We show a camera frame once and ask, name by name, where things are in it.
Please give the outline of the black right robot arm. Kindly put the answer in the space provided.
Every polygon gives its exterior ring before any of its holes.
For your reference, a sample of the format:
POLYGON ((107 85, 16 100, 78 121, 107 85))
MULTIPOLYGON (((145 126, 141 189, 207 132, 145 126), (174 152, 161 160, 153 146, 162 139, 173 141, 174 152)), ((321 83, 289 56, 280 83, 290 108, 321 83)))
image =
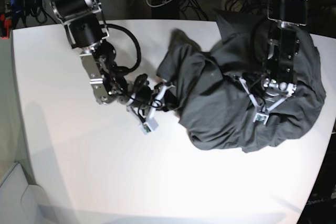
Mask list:
POLYGON ((128 29, 106 23, 99 0, 49 1, 71 48, 82 50, 81 62, 98 103, 118 101, 139 117, 164 108, 164 90, 151 89, 147 74, 137 76, 133 82, 126 81, 125 77, 140 66, 140 44, 128 29), (117 65, 115 48, 107 41, 110 28, 124 32, 134 43, 136 62, 132 67, 117 65))

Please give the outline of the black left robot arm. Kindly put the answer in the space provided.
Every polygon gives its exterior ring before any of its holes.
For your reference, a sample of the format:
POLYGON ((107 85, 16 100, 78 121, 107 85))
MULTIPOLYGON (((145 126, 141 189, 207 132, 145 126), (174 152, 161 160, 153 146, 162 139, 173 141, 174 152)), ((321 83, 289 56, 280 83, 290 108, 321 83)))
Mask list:
POLYGON ((267 0, 267 52, 261 59, 259 83, 262 98, 282 103, 296 91, 293 58, 300 41, 297 30, 307 24, 308 0, 267 0))

